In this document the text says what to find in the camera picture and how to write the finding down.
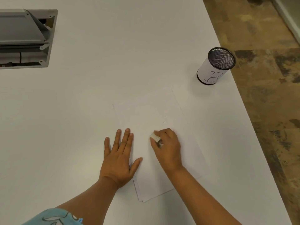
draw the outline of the light blue sleeve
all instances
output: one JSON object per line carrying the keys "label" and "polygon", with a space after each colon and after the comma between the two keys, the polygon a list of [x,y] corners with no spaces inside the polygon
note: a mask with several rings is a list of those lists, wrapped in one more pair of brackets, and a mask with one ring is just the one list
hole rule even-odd
{"label": "light blue sleeve", "polygon": [[77,219],[70,212],[60,208],[50,208],[23,225],[82,225],[82,219]]}

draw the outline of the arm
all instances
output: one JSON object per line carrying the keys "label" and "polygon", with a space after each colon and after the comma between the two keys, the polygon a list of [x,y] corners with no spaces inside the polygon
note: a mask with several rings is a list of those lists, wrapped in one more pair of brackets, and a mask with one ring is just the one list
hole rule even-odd
{"label": "arm", "polygon": [[139,158],[129,166],[133,134],[130,133],[130,129],[126,129],[119,145],[120,136],[121,130],[118,130],[111,151],[109,138],[105,138],[104,160],[99,180],[85,192],[57,207],[83,218],[84,225],[103,224],[116,191],[132,179],[142,161],[142,158]]}
{"label": "arm", "polygon": [[156,157],[182,198],[197,225],[241,225],[182,166],[180,143],[171,129],[155,131],[162,139],[159,148],[150,138]]}

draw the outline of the hand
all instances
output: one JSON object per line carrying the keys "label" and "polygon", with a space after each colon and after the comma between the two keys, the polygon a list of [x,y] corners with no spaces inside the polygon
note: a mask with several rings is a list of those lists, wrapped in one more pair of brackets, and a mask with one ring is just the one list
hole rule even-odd
{"label": "hand", "polygon": [[167,175],[183,168],[180,154],[180,143],[177,135],[171,129],[154,131],[156,136],[162,139],[162,147],[159,148],[156,141],[150,137],[151,146],[155,152],[161,167]]}
{"label": "hand", "polygon": [[110,151],[110,140],[108,137],[104,140],[104,160],[100,170],[100,179],[102,177],[111,178],[121,188],[130,179],[133,178],[143,158],[138,158],[132,166],[129,166],[129,156],[132,147],[133,133],[126,129],[122,142],[120,143],[121,130],[117,130],[115,142]]}

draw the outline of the finger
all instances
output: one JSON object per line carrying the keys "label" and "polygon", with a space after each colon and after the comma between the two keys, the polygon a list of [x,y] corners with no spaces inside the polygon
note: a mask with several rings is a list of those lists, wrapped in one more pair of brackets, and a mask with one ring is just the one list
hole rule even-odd
{"label": "finger", "polygon": [[155,155],[157,155],[159,153],[160,148],[158,147],[156,141],[152,137],[150,137],[150,143],[154,150]]}
{"label": "finger", "polygon": [[121,153],[121,154],[123,153],[123,151],[124,151],[124,149],[125,149],[125,146],[126,146],[126,144],[127,144],[127,140],[128,140],[128,137],[129,137],[129,134],[130,134],[130,129],[127,128],[127,129],[125,130],[125,133],[124,133],[122,142],[121,142],[120,147],[119,147],[119,149],[118,149],[118,152]]}
{"label": "finger", "polygon": [[173,130],[171,130],[170,128],[168,128],[168,129],[163,129],[163,130],[161,130],[160,132],[166,133],[170,138],[177,138],[176,133],[175,133]]}
{"label": "finger", "polygon": [[117,152],[120,144],[121,130],[117,130],[115,141],[113,143],[112,152]]}
{"label": "finger", "polygon": [[143,160],[143,158],[138,158],[134,161],[134,163],[132,164],[129,173],[131,178],[133,178],[133,175],[135,174],[135,172],[137,171],[137,169],[139,168],[139,165],[141,164],[141,161]]}
{"label": "finger", "polygon": [[110,154],[110,139],[108,137],[104,140],[104,157]]}
{"label": "finger", "polygon": [[125,146],[125,149],[124,149],[124,152],[123,152],[123,154],[128,156],[128,157],[130,156],[130,152],[131,152],[131,148],[132,148],[132,142],[133,142],[133,133],[130,133],[129,137],[128,137],[128,140],[127,140],[127,143],[126,143],[126,146]]}
{"label": "finger", "polygon": [[156,136],[159,136],[163,141],[167,141],[168,139],[170,139],[170,137],[162,130],[161,131],[154,130],[154,134]]}

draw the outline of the pen holder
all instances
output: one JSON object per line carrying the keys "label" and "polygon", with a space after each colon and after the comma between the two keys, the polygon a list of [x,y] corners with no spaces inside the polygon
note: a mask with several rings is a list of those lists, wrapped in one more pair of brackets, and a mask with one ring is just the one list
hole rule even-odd
{"label": "pen holder", "polygon": [[205,85],[213,85],[235,66],[233,54],[226,48],[215,47],[208,52],[207,58],[197,71],[198,80]]}

